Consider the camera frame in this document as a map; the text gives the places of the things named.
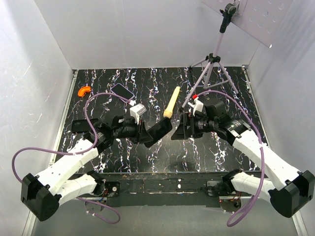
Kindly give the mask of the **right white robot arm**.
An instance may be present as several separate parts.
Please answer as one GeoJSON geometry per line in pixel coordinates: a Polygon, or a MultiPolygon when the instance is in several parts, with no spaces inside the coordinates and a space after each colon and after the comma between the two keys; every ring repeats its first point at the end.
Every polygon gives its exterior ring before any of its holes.
{"type": "Polygon", "coordinates": [[[292,217],[314,194],[315,177],[310,171],[301,172],[273,152],[265,143],[260,143],[252,128],[242,119],[231,118],[225,104],[219,99],[204,103],[196,99],[192,113],[183,113],[172,140],[201,138],[204,133],[214,132],[239,150],[260,169],[264,177],[257,178],[242,170],[233,170],[222,178],[222,188],[227,195],[237,192],[256,194],[269,202],[286,218],[292,217]]]}

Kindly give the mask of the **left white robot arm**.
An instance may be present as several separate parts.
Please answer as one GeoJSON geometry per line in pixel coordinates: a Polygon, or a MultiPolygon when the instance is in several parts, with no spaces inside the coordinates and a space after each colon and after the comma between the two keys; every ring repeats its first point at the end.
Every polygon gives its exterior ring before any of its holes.
{"type": "Polygon", "coordinates": [[[105,191],[105,179],[95,171],[70,179],[80,168],[98,157],[113,144],[115,139],[127,138],[135,144],[146,144],[153,140],[146,130],[144,121],[115,116],[112,126],[99,121],[93,122],[94,131],[74,146],[74,155],[65,155],[52,166],[37,175],[27,174],[22,179],[21,201],[39,221],[49,219],[62,204],[84,194],[95,197],[105,191]]]}

